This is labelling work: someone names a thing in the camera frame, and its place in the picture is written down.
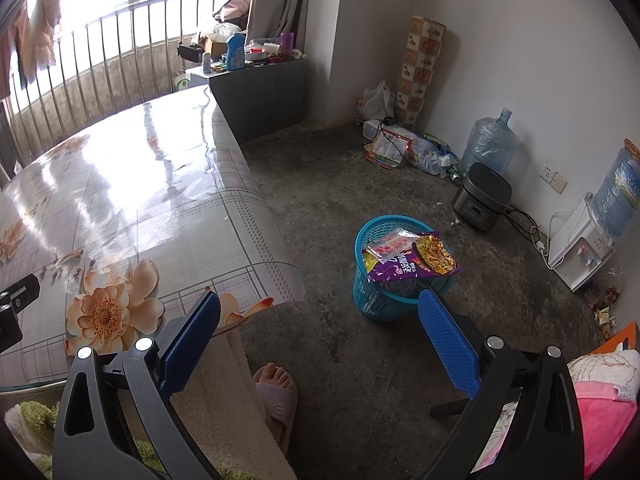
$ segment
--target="food wrapper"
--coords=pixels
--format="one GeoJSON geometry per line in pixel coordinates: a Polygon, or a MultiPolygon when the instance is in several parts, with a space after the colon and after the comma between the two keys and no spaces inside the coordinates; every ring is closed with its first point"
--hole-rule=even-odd
{"type": "Polygon", "coordinates": [[[372,254],[377,261],[385,263],[402,251],[411,248],[411,244],[419,237],[420,235],[406,229],[396,228],[382,238],[370,241],[365,248],[367,253],[372,254]]]}
{"type": "Polygon", "coordinates": [[[371,253],[367,253],[367,251],[362,251],[362,260],[364,261],[364,267],[367,269],[367,274],[371,272],[371,269],[376,266],[376,263],[379,260],[371,253]]]}
{"type": "Polygon", "coordinates": [[[369,271],[372,282],[392,282],[408,278],[441,278],[460,272],[461,268],[436,232],[423,234],[410,248],[387,262],[377,263],[369,271]]]}

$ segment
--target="rice cooker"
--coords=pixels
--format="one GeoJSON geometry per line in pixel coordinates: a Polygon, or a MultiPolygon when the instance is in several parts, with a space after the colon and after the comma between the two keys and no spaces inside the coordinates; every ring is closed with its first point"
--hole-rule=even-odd
{"type": "Polygon", "coordinates": [[[456,213],[481,231],[490,230],[511,201],[511,185],[482,162],[469,168],[453,197],[456,213]]]}

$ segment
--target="wall socket panel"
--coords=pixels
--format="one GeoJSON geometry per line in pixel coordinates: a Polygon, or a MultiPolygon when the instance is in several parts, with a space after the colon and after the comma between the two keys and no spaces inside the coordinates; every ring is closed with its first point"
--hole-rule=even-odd
{"type": "Polygon", "coordinates": [[[540,177],[542,178],[542,180],[544,180],[547,184],[550,185],[551,181],[556,176],[556,173],[557,173],[556,168],[554,168],[548,162],[545,162],[542,165],[542,169],[540,170],[540,177]]]}
{"type": "Polygon", "coordinates": [[[564,188],[566,187],[566,179],[560,173],[556,173],[556,176],[551,181],[551,187],[556,190],[559,194],[562,194],[564,188]]]}

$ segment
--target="blue bottle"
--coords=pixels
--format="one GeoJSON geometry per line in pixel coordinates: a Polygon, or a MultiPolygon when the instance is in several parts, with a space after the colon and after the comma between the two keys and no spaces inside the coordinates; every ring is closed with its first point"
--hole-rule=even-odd
{"type": "Polygon", "coordinates": [[[236,32],[226,40],[226,69],[240,70],[244,68],[244,35],[236,32]]]}
{"type": "Polygon", "coordinates": [[[618,238],[638,209],[640,160],[621,148],[602,186],[593,195],[591,211],[601,227],[618,238]]]}

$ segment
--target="concrete floor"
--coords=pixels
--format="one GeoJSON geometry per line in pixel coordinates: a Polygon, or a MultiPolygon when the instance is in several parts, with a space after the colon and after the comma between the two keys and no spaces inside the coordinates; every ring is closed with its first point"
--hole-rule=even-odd
{"type": "Polygon", "coordinates": [[[456,392],[416,314],[379,324],[351,297],[353,243],[383,214],[440,231],[464,266],[450,306],[512,347],[556,344],[569,359],[602,342],[583,301],[501,219],[482,234],[454,221],[448,179],[364,159],[355,126],[280,133],[242,146],[306,283],[307,302],[260,313],[242,329],[252,370],[270,360],[296,380],[300,403],[288,459],[300,480],[411,479],[455,420],[433,404],[456,392]]]}

